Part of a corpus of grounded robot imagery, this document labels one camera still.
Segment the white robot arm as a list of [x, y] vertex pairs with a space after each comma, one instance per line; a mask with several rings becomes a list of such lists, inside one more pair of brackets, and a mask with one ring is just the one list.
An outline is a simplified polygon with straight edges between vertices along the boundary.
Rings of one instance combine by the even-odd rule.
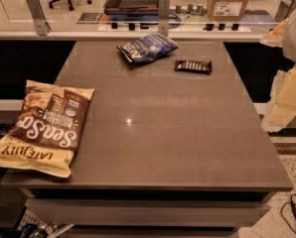
[[266, 132], [279, 132], [296, 117], [296, 8], [260, 42], [281, 48], [283, 55], [294, 62], [287, 72], [278, 70], [273, 78], [270, 100], [267, 102], [261, 127]]

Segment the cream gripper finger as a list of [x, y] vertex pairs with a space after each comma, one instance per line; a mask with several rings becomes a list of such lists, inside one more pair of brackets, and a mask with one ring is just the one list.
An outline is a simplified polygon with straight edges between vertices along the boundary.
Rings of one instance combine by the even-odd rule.
[[288, 19], [284, 19], [281, 21], [274, 29], [270, 30], [267, 34], [265, 34], [260, 42], [272, 48], [282, 48], [283, 47], [283, 37], [285, 34], [286, 26], [288, 23]]
[[266, 132], [279, 132], [296, 117], [296, 65], [288, 71], [278, 70], [272, 83], [261, 127]]

